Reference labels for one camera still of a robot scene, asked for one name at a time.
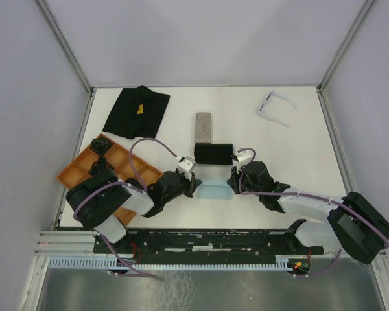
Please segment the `blue cloth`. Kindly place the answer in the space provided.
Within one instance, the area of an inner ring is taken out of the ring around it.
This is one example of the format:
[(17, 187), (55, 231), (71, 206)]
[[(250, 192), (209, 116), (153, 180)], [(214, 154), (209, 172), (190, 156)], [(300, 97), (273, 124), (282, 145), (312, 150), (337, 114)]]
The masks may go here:
[(197, 194), (201, 199), (231, 200), (233, 198), (233, 190), (225, 179), (202, 179)]

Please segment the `black rectangular case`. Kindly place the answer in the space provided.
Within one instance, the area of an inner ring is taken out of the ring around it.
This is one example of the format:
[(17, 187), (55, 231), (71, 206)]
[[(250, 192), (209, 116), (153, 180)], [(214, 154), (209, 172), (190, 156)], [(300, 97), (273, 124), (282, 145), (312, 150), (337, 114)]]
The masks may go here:
[(196, 143), (194, 160), (202, 165), (231, 165), (233, 155), (232, 144)]

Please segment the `grey glasses case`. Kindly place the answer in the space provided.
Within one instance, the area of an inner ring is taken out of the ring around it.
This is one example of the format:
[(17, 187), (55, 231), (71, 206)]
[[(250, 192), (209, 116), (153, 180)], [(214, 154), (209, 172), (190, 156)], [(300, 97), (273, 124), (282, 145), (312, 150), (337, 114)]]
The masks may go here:
[(198, 112), (195, 120), (195, 143), (212, 143), (212, 129), (212, 114), (209, 112)]

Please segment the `lavender sunglasses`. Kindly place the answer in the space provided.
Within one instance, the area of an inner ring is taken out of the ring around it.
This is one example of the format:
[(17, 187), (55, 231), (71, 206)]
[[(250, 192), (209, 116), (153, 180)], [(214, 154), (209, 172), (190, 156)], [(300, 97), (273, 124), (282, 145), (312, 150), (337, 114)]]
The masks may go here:
[(292, 106), (295, 111), (299, 111), (298, 105), (295, 102), (271, 90), (257, 108), (256, 114), (267, 121), (288, 128), (290, 124), (279, 118), (283, 114), (283, 110), (287, 104)]

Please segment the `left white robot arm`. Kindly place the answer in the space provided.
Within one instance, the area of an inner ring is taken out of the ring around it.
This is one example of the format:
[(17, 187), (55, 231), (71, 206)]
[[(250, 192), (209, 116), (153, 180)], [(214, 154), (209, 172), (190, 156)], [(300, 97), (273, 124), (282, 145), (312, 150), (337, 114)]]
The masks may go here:
[(130, 236), (114, 212), (123, 208), (150, 218), (181, 195), (192, 198), (201, 184), (194, 173), (187, 177), (176, 170), (163, 173), (157, 182), (143, 190), (135, 178), (122, 181), (113, 170), (106, 169), (69, 190), (66, 200), (74, 219), (84, 229), (98, 232), (115, 252), (122, 253), (130, 247)]

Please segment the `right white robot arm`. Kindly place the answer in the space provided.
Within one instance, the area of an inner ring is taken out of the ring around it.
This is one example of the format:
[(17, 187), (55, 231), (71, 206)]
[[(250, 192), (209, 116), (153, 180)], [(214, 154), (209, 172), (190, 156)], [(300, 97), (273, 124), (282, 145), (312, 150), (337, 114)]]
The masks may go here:
[(232, 167), (227, 184), (235, 194), (257, 197), (270, 211), (304, 217), (284, 238), (291, 253), (322, 246), (369, 264), (389, 246), (389, 222), (358, 192), (339, 197), (302, 192), (275, 181), (261, 161)]

